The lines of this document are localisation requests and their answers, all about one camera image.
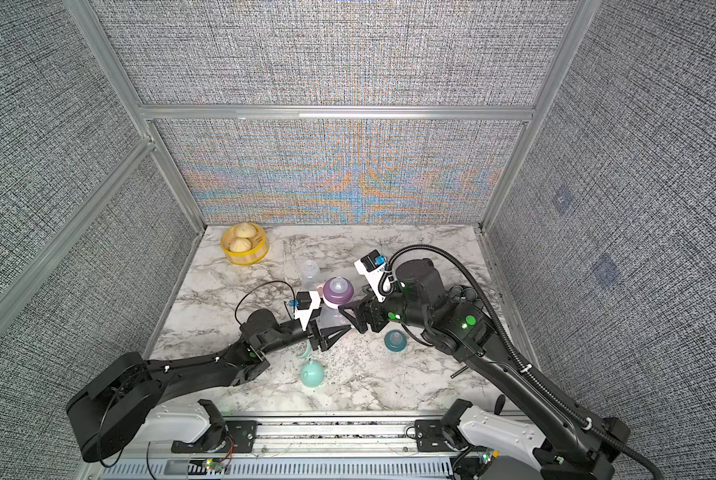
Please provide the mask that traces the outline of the purple nipple collar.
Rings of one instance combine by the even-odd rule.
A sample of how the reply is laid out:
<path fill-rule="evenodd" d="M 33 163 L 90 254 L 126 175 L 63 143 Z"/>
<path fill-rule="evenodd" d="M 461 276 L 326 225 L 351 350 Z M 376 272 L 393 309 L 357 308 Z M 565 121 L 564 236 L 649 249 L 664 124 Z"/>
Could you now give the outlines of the purple nipple collar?
<path fill-rule="evenodd" d="M 331 308 L 349 303 L 354 294 L 353 284 L 344 277 L 332 277 L 323 285 L 323 298 Z"/>

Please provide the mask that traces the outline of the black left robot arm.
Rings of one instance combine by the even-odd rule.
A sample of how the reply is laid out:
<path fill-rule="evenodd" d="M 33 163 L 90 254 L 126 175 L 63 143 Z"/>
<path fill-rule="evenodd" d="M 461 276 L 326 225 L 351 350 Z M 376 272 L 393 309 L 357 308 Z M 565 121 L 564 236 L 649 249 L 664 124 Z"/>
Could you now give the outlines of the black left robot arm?
<path fill-rule="evenodd" d="M 254 381 L 270 363 L 266 355 L 301 342 L 329 350 L 351 324 L 320 328 L 315 320 L 279 323 L 268 309 L 253 312 L 241 337 L 218 353 L 176 360 L 145 360 L 126 353 L 83 387 L 66 412 L 83 460 L 94 463 L 120 453 L 157 405 L 216 387 Z"/>

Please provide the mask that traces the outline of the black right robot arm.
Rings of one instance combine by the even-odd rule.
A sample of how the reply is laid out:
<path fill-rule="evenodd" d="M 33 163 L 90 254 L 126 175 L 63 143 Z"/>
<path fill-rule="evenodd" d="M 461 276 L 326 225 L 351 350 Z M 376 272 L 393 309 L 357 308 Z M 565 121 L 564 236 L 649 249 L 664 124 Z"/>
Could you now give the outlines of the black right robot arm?
<path fill-rule="evenodd" d="M 581 406 L 514 345 L 484 289 L 448 252 L 426 246 L 466 279 L 446 287 L 429 258 L 398 261 L 373 250 L 355 263 L 368 282 L 365 297 L 341 306 L 361 333 L 387 324 L 417 327 L 424 341 L 452 356 L 512 401 L 529 419 L 504 420 L 467 400 L 455 401 L 441 420 L 456 449 L 488 448 L 537 470 L 545 479 L 610 479 L 619 455 L 630 454 L 629 427 Z"/>

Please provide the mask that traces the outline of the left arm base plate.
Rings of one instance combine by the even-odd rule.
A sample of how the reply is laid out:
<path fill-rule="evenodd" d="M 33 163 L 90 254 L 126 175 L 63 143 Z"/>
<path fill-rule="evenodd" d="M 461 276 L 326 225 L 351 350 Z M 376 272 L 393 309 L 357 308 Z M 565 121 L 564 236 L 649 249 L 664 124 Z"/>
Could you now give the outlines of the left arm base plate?
<path fill-rule="evenodd" d="M 174 441 L 171 452 L 176 454 L 251 453 L 257 437 L 258 422 L 255 420 L 226 421 L 224 427 L 210 426 L 193 443 Z"/>

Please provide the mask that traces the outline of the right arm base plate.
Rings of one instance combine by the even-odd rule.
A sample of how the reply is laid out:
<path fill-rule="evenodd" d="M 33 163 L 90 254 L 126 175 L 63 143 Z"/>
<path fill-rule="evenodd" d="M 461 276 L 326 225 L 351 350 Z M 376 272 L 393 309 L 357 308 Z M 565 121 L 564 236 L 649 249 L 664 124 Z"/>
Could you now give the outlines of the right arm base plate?
<path fill-rule="evenodd" d="M 417 419 L 406 429 L 405 435 L 415 442 L 418 452 L 449 454 L 459 462 L 473 457 L 482 464 L 490 464 L 498 456 L 496 450 L 471 445 L 440 419 Z"/>

